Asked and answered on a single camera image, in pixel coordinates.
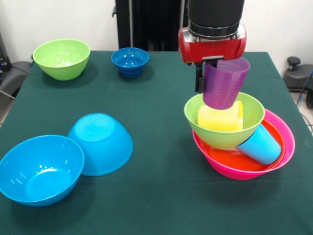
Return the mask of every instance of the floor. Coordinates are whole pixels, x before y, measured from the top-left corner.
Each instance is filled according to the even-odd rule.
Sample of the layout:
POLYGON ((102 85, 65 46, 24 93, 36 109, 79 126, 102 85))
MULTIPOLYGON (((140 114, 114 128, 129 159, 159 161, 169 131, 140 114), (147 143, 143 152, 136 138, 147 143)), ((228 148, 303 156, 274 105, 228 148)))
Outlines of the floor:
MULTIPOLYGON (((299 98, 300 93, 291 93, 291 96, 293 97, 294 102, 296 103, 299 98)), ((302 94, 302 105, 299 108, 299 111, 309 120, 311 124, 313 124, 313 110, 310 110, 307 108, 305 104, 306 94, 302 94)), ((6 97, 5 95, 0 93, 0 128, 9 113, 14 101, 10 98, 6 97)))

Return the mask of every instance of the blue cable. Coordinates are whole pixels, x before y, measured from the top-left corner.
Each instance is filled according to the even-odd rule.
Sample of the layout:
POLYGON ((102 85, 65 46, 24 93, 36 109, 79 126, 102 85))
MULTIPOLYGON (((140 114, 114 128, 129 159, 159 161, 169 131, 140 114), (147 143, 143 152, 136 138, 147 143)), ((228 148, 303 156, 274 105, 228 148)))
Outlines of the blue cable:
POLYGON ((303 86, 303 88, 302 88, 302 91, 301 91, 301 94, 300 94, 300 96, 299 96, 299 98, 298 98, 298 101, 297 101, 297 107, 298 107, 298 109, 301 107, 301 103, 302 103, 302 93, 303 93, 305 87, 310 83, 312 77, 313 77, 313 71, 311 71, 311 74, 310 74, 309 78, 307 79, 306 83, 304 84, 304 86, 303 86))

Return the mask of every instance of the white wall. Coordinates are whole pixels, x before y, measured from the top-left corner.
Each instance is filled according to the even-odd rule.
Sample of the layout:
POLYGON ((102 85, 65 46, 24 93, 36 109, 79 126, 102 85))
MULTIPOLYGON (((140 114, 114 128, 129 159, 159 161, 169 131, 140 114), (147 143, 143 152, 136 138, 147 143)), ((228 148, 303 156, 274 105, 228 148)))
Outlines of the white wall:
POLYGON ((92 50, 118 49, 115 0, 0 0, 0 30, 12 62, 30 60, 40 44, 85 41, 92 50))
POLYGON ((287 57, 313 64, 312 0, 245 0, 246 51, 268 51, 281 73, 287 57))
MULTIPOLYGON (((118 48, 115 0, 0 0, 0 30, 12 61, 41 43, 76 38, 93 50, 118 48)), ((246 51, 268 51, 282 74, 286 58, 313 63, 312 0, 246 0, 246 51)))

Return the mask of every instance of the pink bowl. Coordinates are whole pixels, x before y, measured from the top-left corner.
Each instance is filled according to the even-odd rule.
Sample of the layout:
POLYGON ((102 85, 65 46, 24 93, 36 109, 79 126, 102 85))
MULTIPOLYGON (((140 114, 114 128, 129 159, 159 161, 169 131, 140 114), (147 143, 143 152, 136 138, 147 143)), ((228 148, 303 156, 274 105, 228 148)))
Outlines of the pink bowl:
POLYGON ((285 154, 281 160, 281 162, 274 168, 263 170, 263 171, 244 171, 244 170, 238 170, 234 168, 230 168, 226 165, 223 165, 216 160, 212 159, 208 154, 206 154, 200 145, 200 138, 197 136, 197 134, 193 131, 193 137, 194 140, 198 146, 198 148, 201 150, 201 152, 205 155, 208 162, 211 164, 211 166, 221 175, 228 177, 230 179, 234 180, 250 180, 254 179, 260 175, 263 175, 265 173, 268 173, 270 171, 277 170, 281 167, 283 167, 287 162, 290 161, 290 159, 293 156, 294 149, 295 149, 295 141, 293 134, 290 130, 290 128, 287 126, 287 124, 276 114, 273 112, 265 109, 265 117, 264 120, 271 123, 281 134, 283 137, 284 143, 285 143, 285 154))

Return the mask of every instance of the yellow cup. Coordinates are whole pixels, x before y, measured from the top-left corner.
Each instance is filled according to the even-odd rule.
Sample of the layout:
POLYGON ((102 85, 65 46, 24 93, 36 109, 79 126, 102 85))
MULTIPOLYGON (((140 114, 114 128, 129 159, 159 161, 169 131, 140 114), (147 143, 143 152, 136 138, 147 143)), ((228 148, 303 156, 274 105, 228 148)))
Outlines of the yellow cup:
POLYGON ((202 105, 198 112, 198 125, 214 131, 240 131, 243 129, 243 104, 235 101, 229 109, 219 110, 202 105))

